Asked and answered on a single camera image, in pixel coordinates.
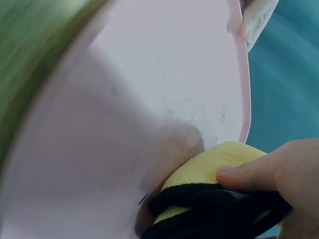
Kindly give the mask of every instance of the hand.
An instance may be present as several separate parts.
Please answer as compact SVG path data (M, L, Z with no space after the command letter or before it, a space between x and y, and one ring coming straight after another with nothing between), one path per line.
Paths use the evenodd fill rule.
M228 190L279 191L294 208L280 239L319 238L319 139L291 141L238 168L222 166L216 177Z
M279 0L241 0L243 24L241 35L247 42L248 51L255 45L266 27Z

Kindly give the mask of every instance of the white glove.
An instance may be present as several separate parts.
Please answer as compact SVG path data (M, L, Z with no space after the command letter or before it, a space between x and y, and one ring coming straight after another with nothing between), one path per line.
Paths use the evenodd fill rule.
M248 52L255 45L267 25L279 0L241 0L243 24L241 35L247 42Z

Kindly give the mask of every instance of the finger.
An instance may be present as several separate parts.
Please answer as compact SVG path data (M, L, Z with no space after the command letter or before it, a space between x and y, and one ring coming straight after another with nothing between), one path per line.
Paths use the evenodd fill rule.
M224 188L238 192L277 190L274 175L278 160L265 155L239 167L221 166L216 178Z
M254 46L272 16L278 0L254 0L243 11L241 35L248 51Z

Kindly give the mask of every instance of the pink bowl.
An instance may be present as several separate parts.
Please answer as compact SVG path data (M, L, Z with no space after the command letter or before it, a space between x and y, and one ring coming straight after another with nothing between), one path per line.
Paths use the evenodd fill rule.
M48 81L9 155L3 239L137 238L153 222L143 199L172 171L218 143L245 142L241 21L236 0L105 6Z

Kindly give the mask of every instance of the black cloth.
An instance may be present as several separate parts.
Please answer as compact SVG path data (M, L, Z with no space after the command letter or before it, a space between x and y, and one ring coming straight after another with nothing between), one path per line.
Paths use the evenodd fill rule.
M154 224L142 239L254 239L291 210L278 192L242 194L217 184L167 188L151 200L150 213L158 217L171 206L189 210ZM257 220L265 212L269 213Z

